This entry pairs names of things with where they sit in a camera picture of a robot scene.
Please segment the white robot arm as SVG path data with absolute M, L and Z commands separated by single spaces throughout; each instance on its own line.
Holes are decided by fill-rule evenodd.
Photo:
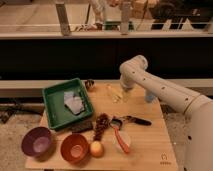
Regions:
M 146 71 L 148 61 L 137 55 L 120 67 L 120 84 L 125 91 L 135 84 L 166 102 L 177 112 L 191 117 L 184 171 L 213 171 L 213 99 Z

